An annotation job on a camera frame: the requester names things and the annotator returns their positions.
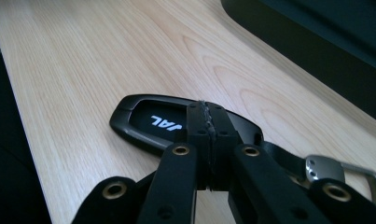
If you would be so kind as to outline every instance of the illuminated logo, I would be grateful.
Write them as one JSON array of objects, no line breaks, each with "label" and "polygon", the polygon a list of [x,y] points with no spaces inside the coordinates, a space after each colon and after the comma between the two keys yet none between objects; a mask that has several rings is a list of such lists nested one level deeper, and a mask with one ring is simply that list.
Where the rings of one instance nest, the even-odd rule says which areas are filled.
[{"label": "illuminated logo", "polygon": [[159,127],[159,128],[162,128],[162,129],[166,129],[167,131],[182,129],[182,125],[175,124],[174,122],[170,122],[167,119],[162,119],[162,118],[159,118],[159,117],[154,116],[154,115],[151,118],[155,120],[152,123],[152,125]]}]

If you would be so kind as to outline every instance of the dark background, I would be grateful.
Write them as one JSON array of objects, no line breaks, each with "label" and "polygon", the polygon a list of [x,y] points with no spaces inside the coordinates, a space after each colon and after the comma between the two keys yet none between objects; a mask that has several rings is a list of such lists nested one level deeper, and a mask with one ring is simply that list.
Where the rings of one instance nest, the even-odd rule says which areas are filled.
[{"label": "dark background", "polygon": [[51,223],[1,51],[0,223]]}]

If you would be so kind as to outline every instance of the black monitor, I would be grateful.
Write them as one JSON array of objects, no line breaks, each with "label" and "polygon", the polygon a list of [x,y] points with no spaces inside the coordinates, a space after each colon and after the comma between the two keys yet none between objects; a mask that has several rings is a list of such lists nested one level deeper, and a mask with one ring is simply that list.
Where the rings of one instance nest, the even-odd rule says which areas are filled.
[{"label": "black monitor", "polygon": [[221,0],[240,25],[376,119],[376,0]]}]

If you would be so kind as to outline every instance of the light wood surface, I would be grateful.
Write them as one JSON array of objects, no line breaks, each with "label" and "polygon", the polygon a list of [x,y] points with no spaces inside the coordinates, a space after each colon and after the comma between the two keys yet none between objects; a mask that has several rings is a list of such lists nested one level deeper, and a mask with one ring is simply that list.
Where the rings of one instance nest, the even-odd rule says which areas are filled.
[{"label": "light wood surface", "polygon": [[[214,102],[301,157],[376,170],[376,120],[240,27],[220,0],[0,0],[0,46],[54,223],[71,222],[103,179],[156,170],[159,159],[108,125],[134,93]],[[348,181],[368,195],[363,179]],[[226,193],[199,193],[196,223],[233,222]]]}]

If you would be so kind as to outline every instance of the wooden table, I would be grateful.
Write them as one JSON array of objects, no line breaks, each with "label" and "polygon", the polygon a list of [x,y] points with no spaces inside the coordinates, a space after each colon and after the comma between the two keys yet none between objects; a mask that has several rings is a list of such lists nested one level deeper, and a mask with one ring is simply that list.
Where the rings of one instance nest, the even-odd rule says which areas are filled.
[{"label": "wooden table", "polygon": [[[376,120],[234,22],[220,0],[0,0],[0,46],[54,223],[103,179],[139,180],[159,159],[109,127],[134,93],[204,99],[265,140],[376,170]],[[348,182],[368,195],[363,179]],[[234,222],[199,192],[197,223]]]}]

